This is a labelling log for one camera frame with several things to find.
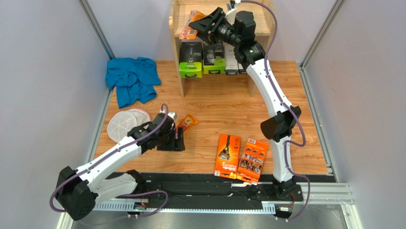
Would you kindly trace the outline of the white Harry's razor box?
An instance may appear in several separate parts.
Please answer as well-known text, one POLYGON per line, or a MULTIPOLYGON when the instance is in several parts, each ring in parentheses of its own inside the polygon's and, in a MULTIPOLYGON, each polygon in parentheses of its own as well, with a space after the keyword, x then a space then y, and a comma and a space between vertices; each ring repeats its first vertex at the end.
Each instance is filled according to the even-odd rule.
POLYGON ((247 74, 246 66, 238 63, 238 71, 239 74, 247 74))

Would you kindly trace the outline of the tall white razor box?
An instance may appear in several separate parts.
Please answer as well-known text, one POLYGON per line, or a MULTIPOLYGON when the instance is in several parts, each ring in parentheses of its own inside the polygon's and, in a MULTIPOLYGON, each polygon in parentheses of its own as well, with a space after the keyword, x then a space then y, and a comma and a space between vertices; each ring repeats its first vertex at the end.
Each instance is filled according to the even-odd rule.
POLYGON ((224 56, 225 56, 225 74, 226 75, 237 75, 239 68, 238 62, 234 55, 234 47, 225 44, 224 45, 224 56))

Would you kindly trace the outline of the orange Gillette Fusion5 razor box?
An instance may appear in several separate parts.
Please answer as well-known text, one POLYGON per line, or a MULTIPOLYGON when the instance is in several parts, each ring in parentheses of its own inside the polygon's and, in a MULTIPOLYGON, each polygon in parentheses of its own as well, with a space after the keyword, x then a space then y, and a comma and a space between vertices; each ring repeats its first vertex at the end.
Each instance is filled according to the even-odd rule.
POLYGON ((239 136, 220 134, 214 167, 215 176, 236 179, 240 147, 239 136))

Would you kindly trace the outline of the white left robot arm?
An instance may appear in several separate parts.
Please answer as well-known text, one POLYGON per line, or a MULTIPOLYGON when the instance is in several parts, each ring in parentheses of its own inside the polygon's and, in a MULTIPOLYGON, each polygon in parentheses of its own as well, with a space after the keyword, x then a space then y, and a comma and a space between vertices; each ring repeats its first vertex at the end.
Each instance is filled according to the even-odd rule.
POLYGON ((85 218, 97 204, 115 197, 139 197, 145 180, 136 170, 109 176, 128 161, 148 150, 183 151, 182 134, 176 133, 177 114, 161 110, 149 122, 133 127, 113 148, 91 162, 59 172, 50 207, 66 212, 74 221, 85 218))

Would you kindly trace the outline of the long orange Bic razor bag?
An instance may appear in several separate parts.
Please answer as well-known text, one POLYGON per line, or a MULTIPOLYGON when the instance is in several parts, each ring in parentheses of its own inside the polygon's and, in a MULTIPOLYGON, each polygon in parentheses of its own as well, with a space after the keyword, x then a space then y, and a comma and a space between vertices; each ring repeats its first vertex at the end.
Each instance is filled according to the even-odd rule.
POLYGON ((204 18, 206 15, 203 14, 202 12, 198 11, 198 10, 192 10, 190 12, 190 16, 188 18, 188 21, 186 22, 183 30, 180 33, 179 38, 181 40, 194 40, 197 37, 197 30, 196 29, 192 29, 189 24, 191 22, 200 20, 202 18, 204 18))

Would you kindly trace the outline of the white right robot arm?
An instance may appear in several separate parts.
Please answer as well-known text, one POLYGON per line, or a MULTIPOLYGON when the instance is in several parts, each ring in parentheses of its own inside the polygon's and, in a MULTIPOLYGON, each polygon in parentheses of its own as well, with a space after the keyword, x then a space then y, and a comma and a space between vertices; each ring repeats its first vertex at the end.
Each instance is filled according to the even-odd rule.
POLYGON ((231 24, 222 8, 202 19, 190 22, 197 37, 208 44, 222 41, 234 47, 234 55, 260 91, 269 119, 261 123, 261 131, 269 139, 274 162, 273 185, 278 199, 290 196, 296 183, 290 165, 291 135, 301 114, 299 106, 284 96, 272 73, 264 48, 255 39, 256 23, 249 11, 237 12, 231 24))

